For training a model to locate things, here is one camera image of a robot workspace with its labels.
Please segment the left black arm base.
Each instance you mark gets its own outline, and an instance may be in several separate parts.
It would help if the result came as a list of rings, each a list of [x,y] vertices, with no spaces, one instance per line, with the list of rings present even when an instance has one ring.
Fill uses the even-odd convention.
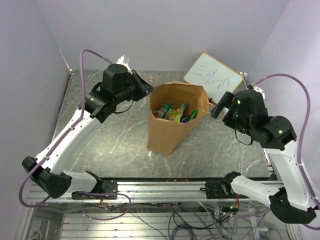
[[[117,198],[118,184],[113,180],[101,180],[91,191],[75,191],[71,194],[72,200],[94,200],[107,199],[115,200]]]

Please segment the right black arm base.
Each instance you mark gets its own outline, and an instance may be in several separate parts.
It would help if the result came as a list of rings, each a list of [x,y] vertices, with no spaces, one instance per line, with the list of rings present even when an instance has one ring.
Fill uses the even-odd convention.
[[[210,181],[207,181],[204,187],[201,187],[199,190],[201,192],[205,192],[207,199],[235,198],[236,193],[233,191],[231,183],[240,175],[241,174],[239,172],[232,171],[222,178],[212,178]]]

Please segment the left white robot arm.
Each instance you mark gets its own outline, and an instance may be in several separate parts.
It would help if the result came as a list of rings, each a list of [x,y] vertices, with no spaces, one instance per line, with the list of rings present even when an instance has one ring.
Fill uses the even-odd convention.
[[[94,132],[122,102],[138,102],[156,89],[144,81],[135,70],[122,64],[111,64],[103,72],[102,81],[85,95],[60,134],[36,157],[27,156],[22,166],[49,197],[57,199],[67,192],[98,198],[105,187],[103,180],[92,172],[72,172],[65,169],[73,151]]]

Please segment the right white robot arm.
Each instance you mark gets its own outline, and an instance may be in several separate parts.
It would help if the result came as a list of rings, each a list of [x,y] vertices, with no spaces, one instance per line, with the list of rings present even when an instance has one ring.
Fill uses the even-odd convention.
[[[319,207],[301,170],[297,135],[291,122],[280,115],[269,116],[263,95],[254,89],[235,94],[225,92],[211,110],[211,117],[217,118],[223,108],[228,109],[222,120],[224,125],[260,144],[271,158],[283,186],[269,186],[233,171],[224,176],[221,194],[226,198],[238,194],[254,199],[269,207],[286,224],[311,223]]]

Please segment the brown paper bag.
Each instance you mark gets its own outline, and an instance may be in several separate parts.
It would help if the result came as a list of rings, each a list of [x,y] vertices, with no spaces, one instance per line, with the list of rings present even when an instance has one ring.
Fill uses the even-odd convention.
[[[147,148],[170,155],[208,113],[203,86],[178,81],[157,86],[150,96]]]

